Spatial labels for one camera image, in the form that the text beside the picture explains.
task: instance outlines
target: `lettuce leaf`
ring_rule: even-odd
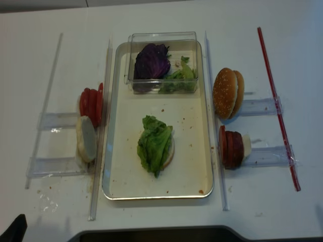
[[[145,130],[138,141],[137,154],[142,167],[158,177],[169,155],[173,127],[148,115],[142,119],[142,123]]]

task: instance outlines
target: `red straw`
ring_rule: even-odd
[[[286,130],[285,130],[285,125],[284,125],[284,121],[283,121],[283,116],[282,116],[282,111],[281,111],[281,106],[280,106],[280,102],[279,102],[278,95],[277,95],[277,92],[276,92],[276,88],[275,88],[275,85],[274,85],[274,80],[273,80],[271,68],[269,66],[269,60],[268,60],[266,47],[264,45],[264,41],[263,41],[262,32],[261,32],[260,27],[258,27],[258,35],[259,35],[259,40],[260,40],[260,44],[261,44],[261,49],[262,49],[264,62],[266,64],[266,68],[267,68],[267,74],[268,74],[268,78],[269,78],[269,83],[271,85],[274,100],[276,100],[275,103],[276,103],[277,116],[278,116],[278,120],[279,120],[279,125],[281,127],[283,139],[284,139],[284,144],[285,144],[285,147],[286,147],[288,163],[289,163],[289,169],[291,171],[291,175],[292,175],[292,179],[293,179],[295,189],[298,192],[298,191],[301,190],[301,187],[300,187],[299,182],[298,182],[297,173],[296,173],[296,169],[295,169],[295,165],[294,165],[294,158],[292,157],[291,147],[290,147],[289,142],[288,142],[288,138],[287,138],[287,134],[286,134]]]

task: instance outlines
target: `cheese slice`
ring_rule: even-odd
[[[243,160],[251,154],[251,140],[249,135],[242,136],[243,143]]]
[[[82,116],[76,122],[77,148],[84,162],[90,163],[96,158],[96,135],[89,117]]]

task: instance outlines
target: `plastic container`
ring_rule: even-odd
[[[181,70],[181,56],[189,57],[187,65],[194,70],[193,79],[134,79],[134,67],[138,53],[150,43],[169,47],[170,75]],[[194,93],[198,80],[197,42],[195,32],[133,34],[129,37],[130,57],[128,60],[127,83],[136,94],[143,93]]]

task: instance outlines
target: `metal tray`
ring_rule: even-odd
[[[134,95],[124,84],[128,44],[116,50],[102,178],[108,199],[204,198],[212,192],[214,147],[210,146],[208,131],[212,121],[207,113],[210,104],[205,97],[200,44],[197,49],[199,80],[195,93],[145,95]],[[158,178],[142,168],[137,155],[146,115],[156,116],[175,131],[174,158]]]

